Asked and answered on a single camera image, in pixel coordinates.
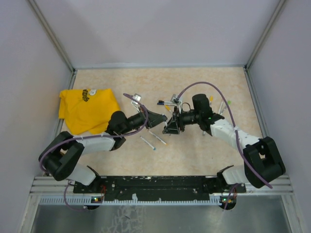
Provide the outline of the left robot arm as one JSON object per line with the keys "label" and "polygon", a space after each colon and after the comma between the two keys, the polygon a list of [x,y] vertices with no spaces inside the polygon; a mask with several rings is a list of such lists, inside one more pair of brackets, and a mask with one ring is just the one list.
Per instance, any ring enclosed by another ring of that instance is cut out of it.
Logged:
{"label": "left robot arm", "polygon": [[61,132],[39,156],[40,167],[51,174],[56,181],[72,180],[84,185],[94,193],[101,187],[99,175],[88,166],[78,163],[82,155],[99,151],[113,151],[143,128],[150,129],[167,120],[163,114],[147,111],[126,117],[122,111],[112,114],[104,133],[90,136],[73,136]]}

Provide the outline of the pink capped white marker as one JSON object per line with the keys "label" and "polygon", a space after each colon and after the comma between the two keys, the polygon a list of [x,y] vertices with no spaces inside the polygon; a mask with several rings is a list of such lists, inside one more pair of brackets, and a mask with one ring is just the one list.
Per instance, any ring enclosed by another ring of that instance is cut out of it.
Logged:
{"label": "pink capped white marker", "polygon": [[220,112],[221,112],[221,110],[222,110],[223,104],[224,104],[224,101],[222,100],[221,103],[220,103],[219,110],[218,110],[218,113],[219,113],[219,114],[220,114]]}

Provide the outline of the yellow t-shirt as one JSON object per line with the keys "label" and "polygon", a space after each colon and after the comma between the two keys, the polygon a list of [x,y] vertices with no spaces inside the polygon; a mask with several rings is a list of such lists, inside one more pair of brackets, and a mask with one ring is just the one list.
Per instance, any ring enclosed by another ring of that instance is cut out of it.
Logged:
{"label": "yellow t-shirt", "polygon": [[72,89],[59,94],[59,118],[72,134],[106,131],[114,112],[120,110],[111,89]]}

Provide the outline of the black eraser-cap white marker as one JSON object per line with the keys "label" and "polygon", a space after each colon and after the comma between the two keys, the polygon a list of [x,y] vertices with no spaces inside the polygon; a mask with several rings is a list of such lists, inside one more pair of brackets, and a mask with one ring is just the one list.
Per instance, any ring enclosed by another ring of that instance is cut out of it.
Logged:
{"label": "black eraser-cap white marker", "polygon": [[159,105],[169,105],[169,104],[172,104],[172,102],[171,102],[171,101],[159,100],[159,101],[158,101],[158,104],[159,104]]}

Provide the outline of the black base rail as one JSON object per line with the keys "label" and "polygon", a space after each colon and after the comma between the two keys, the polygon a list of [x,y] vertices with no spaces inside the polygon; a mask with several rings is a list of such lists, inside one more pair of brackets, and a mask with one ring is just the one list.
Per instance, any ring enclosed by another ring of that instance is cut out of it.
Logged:
{"label": "black base rail", "polygon": [[89,186],[76,182],[74,194],[103,194],[105,201],[201,201],[233,187],[217,176],[101,176]]}

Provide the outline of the dark blue capped marker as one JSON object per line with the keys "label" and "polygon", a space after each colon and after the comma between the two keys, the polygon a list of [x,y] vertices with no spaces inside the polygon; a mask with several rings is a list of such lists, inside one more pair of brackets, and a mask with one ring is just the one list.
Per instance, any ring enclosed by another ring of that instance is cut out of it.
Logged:
{"label": "dark blue capped marker", "polygon": [[175,106],[175,104],[172,102],[158,102],[157,105]]}

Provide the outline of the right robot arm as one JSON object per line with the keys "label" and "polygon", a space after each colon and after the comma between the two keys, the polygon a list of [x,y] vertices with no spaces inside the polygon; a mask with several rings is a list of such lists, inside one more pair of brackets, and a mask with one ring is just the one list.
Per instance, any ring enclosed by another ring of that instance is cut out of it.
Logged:
{"label": "right robot arm", "polygon": [[274,139],[250,135],[230,124],[222,115],[213,112],[205,94],[192,97],[193,108],[182,109],[182,101],[176,95],[171,98],[174,111],[164,127],[163,134],[180,134],[187,125],[197,124],[209,135],[223,140],[240,152],[243,165],[230,166],[221,171],[218,188],[228,192],[235,184],[251,183],[255,188],[268,185],[286,172]]}

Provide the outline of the left corner aluminium post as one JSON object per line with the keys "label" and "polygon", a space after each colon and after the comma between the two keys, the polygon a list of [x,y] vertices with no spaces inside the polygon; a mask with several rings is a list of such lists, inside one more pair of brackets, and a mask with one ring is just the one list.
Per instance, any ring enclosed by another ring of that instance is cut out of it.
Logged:
{"label": "left corner aluminium post", "polygon": [[43,28],[45,34],[47,35],[47,37],[49,38],[50,42],[52,43],[52,45],[56,49],[56,52],[58,53],[60,58],[63,60],[63,62],[66,64],[68,69],[73,73],[75,71],[75,68],[73,67],[71,60],[70,60],[69,56],[67,55],[65,49],[61,45],[60,41],[57,39],[57,36],[54,33],[52,27],[50,26],[50,24],[46,20],[46,18],[44,16],[43,12],[41,11],[38,3],[35,0],[26,0],[26,2],[28,3],[30,9],[33,11],[34,15],[38,19],[40,25],[42,26],[42,28]]}

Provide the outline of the corner aluminium post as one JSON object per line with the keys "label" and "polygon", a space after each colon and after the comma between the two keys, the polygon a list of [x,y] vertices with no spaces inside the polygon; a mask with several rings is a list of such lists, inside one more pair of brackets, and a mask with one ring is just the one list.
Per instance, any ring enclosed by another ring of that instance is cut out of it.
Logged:
{"label": "corner aluminium post", "polygon": [[26,0],[26,2],[28,3],[30,9],[33,11],[34,15],[38,19],[40,25],[42,26],[42,28],[43,28],[45,34],[47,35],[47,37],[49,38],[50,42],[52,43],[52,45],[56,49],[56,52],[58,53],[60,58],[63,60],[63,62],[66,64],[68,69],[73,73],[75,71],[75,68],[73,67],[71,60],[70,60],[69,56],[67,55],[65,49],[61,45],[60,41],[57,39],[57,36],[54,33],[52,27],[50,26],[50,24],[46,20],[46,18],[44,16],[43,12],[41,11],[38,3],[35,0]]}
{"label": "corner aluminium post", "polygon": [[271,18],[269,19],[263,33],[261,34],[255,48],[253,49],[247,63],[244,66],[245,71],[248,71],[251,68],[256,57],[258,56],[258,54],[260,53],[260,51],[261,51],[262,47],[264,46],[266,40],[268,39],[268,37],[269,37],[274,25],[276,24],[278,18],[282,14],[282,11],[284,10],[286,4],[287,4],[287,0],[279,0],[278,1],[278,4],[277,4]]}

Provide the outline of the yellow capped clear pen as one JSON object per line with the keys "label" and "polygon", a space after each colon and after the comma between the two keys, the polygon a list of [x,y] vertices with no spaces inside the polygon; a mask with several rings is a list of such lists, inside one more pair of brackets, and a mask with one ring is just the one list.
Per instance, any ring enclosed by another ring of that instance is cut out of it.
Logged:
{"label": "yellow capped clear pen", "polygon": [[164,106],[171,114],[173,114],[173,111],[170,109],[170,107],[168,105],[164,105]]}

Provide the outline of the right corner aluminium post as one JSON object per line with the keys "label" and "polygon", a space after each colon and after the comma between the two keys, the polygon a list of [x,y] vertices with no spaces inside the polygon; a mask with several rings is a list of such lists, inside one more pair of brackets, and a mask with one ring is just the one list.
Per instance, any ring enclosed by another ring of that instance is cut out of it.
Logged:
{"label": "right corner aluminium post", "polygon": [[266,40],[268,39],[268,37],[269,37],[274,25],[276,24],[278,18],[282,14],[282,11],[284,10],[286,4],[287,4],[287,0],[279,0],[278,1],[278,4],[277,4],[271,18],[269,19],[263,33],[261,34],[255,48],[253,49],[247,63],[244,66],[245,71],[248,71],[251,68],[256,57],[258,56],[258,54],[260,53],[260,51],[261,51],[262,47],[264,46]]}

